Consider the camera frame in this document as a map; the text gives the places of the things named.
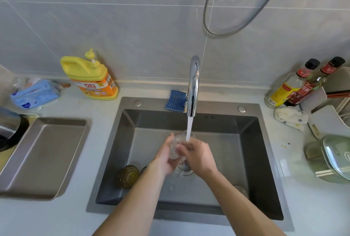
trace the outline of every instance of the running water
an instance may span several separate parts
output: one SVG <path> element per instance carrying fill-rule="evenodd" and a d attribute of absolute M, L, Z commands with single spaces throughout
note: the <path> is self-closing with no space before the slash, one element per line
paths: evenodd
<path fill-rule="evenodd" d="M 187 134 L 186 134 L 186 142 L 190 141 L 191 131 L 192 131 L 192 123 L 193 123 L 193 117 L 188 117 L 187 120 Z"/>

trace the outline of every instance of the person's arm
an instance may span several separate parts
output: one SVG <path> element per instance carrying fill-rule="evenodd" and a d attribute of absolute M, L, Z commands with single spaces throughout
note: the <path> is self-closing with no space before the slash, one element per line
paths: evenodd
<path fill-rule="evenodd" d="M 191 138 L 189 143 L 177 145 L 177 150 L 212 190 L 237 236 L 285 236 L 218 171 L 207 143 Z"/>
<path fill-rule="evenodd" d="M 147 236 L 165 176 L 180 159 L 169 159 L 171 134 L 125 198 L 117 205 L 93 236 Z"/>

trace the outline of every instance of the green container lid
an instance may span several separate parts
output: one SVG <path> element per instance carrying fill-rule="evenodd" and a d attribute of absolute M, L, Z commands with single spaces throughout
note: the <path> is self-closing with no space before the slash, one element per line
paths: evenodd
<path fill-rule="evenodd" d="M 350 181 L 350 138 L 326 135 L 321 147 L 329 168 L 340 178 Z"/>

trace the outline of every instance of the white rag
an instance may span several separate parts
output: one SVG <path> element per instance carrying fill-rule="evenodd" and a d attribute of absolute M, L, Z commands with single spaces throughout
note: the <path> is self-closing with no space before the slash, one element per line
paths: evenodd
<path fill-rule="evenodd" d="M 293 107 L 285 107 L 275 110 L 275 119 L 304 132 L 304 124 L 307 124 L 309 115 L 302 110 L 297 110 Z"/>

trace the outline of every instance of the blue scrubbing pad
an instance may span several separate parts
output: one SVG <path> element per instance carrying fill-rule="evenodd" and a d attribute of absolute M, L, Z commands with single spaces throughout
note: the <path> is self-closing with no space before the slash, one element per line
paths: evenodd
<path fill-rule="evenodd" d="M 175 112 L 184 112 L 186 102 L 186 93 L 172 90 L 170 93 L 169 100 L 165 105 L 165 109 L 173 110 Z"/>

